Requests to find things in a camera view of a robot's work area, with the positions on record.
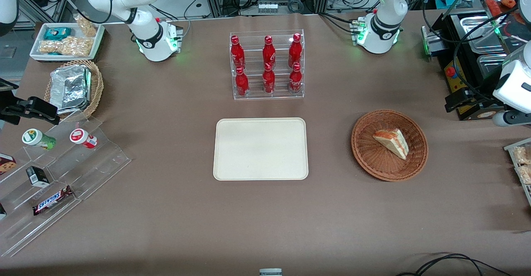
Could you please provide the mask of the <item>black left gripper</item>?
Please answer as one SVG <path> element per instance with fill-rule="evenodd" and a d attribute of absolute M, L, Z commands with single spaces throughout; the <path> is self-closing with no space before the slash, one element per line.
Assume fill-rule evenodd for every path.
<path fill-rule="evenodd" d="M 446 96 L 445 98 L 446 112 L 478 112 L 478 111 L 493 111 L 498 112 L 498 101 L 493 96 L 491 89 L 474 89 L 474 88 L 459 88 L 457 91 Z"/>

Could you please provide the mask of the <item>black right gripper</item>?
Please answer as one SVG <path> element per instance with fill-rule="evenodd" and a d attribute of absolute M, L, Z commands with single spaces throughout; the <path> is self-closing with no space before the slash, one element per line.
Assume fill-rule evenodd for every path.
<path fill-rule="evenodd" d="M 0 110 L 0 119 L 13 125 L 18 125 L 22 117 L 44 120 L 52 125 L 58 125 L 60 122 L 58 108 L 38 97 L 30 97 L 27 100 L 16 97 L 1 98 Z"/>

